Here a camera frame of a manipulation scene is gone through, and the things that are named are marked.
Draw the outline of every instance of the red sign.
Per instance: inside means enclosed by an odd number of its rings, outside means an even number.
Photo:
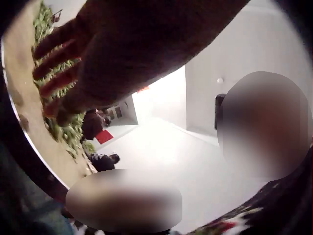
[[[103,144],[108,140],[113,139],[113,136],[107,130],[104,130],[97,134],[96,139],[99,141],[100,144]]]

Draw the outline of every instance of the green vegetable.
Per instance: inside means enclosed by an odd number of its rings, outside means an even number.
[[[40,10],[38,17],[34,20],[33,25],[35,29],[35,45],[32,46],[31,50],[32,53],[34,52],[35,47],[38,45],[38,43],[48,34],[52,33],[53,31],[53,24],[51,22],[52,12],[50,8],[47,8],[43,2],[41,2]],[[39,59],[34,61],[36,66],[39,66],[41,64],[43,59]],[[77,63],[79,59],[74,60],[68,60],[65,63],[62,63],[53,69],[50,70],[50,72],[42,79],[35,81],[35,85],[40,88],[47,82],[49,82],[57,73],[63,72],[66,68],[73,66],[75,63]],[[54,94],[52,94],[48,98],[42,99],[42,104],[46,105],[47,103],[50,103],[53,101],[56,97],[61,98],[63,97],[66,92],[73,88],[75,85],[75,82],[70,83],[69,85],[65,86],[62,89],[59,89]],[[83,118],[84,113],[76,114],[73,117],[72,122],[67,127],[60,127],[56,120],[53,118],[46,118],[44,117],[45,126],[53,136],[53,138],[56,141],[65,141],[68,144],[67,151],[68,153],[73,157],[76,158],[78,156],[78,151],[83,148],[83,146],[80,144],[80,139],[83,136],[82,133],[82,124],[83,124]],[[91,146],[92,144],[89,143],[88,150],[91,151],[94,150],[94,147]]]

